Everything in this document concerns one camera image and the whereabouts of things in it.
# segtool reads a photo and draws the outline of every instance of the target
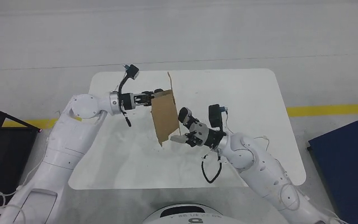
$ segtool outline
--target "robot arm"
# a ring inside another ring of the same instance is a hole
[[[121,93],[126,80],[134,80],[138,71],[133,65],[126,66],[126,76],[119,85],[119,90],[109,92],[103,98],[90,94],[71,98],[50,133],[44,158],[34,177],[12,193],[14,196],[2,211],[0,223],[56,223],[63,205],[63,190],[77,163],[91,148],[107,113],[122,113],[130,126],[125,110],[135,109],[139,105],[151,105],[154,92]],[[88,123],[76,118],[97,120]]]
[[[206,145],[225,156],[247,185],[270,202],[290,223],[331,223],[332,219],[317,210],[292,184],[281,163],[253,138],[242,133],[229,135],[222,131],[222,124],[220,125],[220,118],[217,116],[221,111],[216,116],[211,116],[209,108],[211,126],[215,124],[215,127],[220,128],[213,130],[195,119],[188,108],[182,108],[178,119],[189,129],[189,133],[173,136],[171,140],[187,143],[192,147]]]

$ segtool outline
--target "cardboard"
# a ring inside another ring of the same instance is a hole
[[[152,117],[158,142],[161,146],[169,135],[179,128],[178,113],[172,90],[155,94],[152,99]]]

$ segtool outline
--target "yellow line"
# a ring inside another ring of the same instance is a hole
[[[286,108],[290,117],[358,114],[358,104],[328,106],[295,106]]]
[[[294,106],[286,108],[289,117],[296,116],[324,116],[324,115],[347,115],[358,114],[358,104],[351,105],[326,105],[326,106]],[[26,120],[25,122],[32,124],[41,129],[52,128],[57,118]],[[21,124],[7,120],[3,127],[23,127]]]

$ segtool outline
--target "white table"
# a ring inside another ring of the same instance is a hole
[[[268,136],[268,151],[300,185],[306,174],[275,74],[268,69],[170,71],[177,110],[192,110],[201,122],[208,121],[208,106],[228,107],[228,125],[234,132],[251,137]],[[89,93],[101,97],[113,91],[123,72],[101,72],[91,82]],[[167,71],[141,71],[129,80],[123,93],[170,89]],[[74,189],[148,189],[246,186],[229,164],[213,184],[201,173],[207,147],[191,148],[171,141],[159,145],[150,107],[128,111],[132,127],[122,115],[105,119],[91,149],[75,168],[69,185]],[[182,133],[187,130],[181,126]],[[263,147],[267,142],[258,139]],[[209,179],[218,168],[215,153],[205,161]]]

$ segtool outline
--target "gray floor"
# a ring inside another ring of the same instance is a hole
[[[124,63],[141,70],[269,68],[286,106],[357,104],[357,10],[356,1],[333,0],[1,1],[0,110],[21,119],[54,118],[72,95],[88,91],[94,74],[123,71]],[[328,209],[307,141],[357,118],[290,119],[307,172],[301,188]],[[41,159],[46,134],[26,170]],[[222,192],[231,197],[219,197]],[[68,189],[68,195],[63,223],[104,217],[136,223],[157,208],[193,200],[237,218],[255,208],[248,223],[285,223],[261,220],[272,208],[259,208],[265,203],[250,191]],[[139,215],[129,217],[129,210]]]

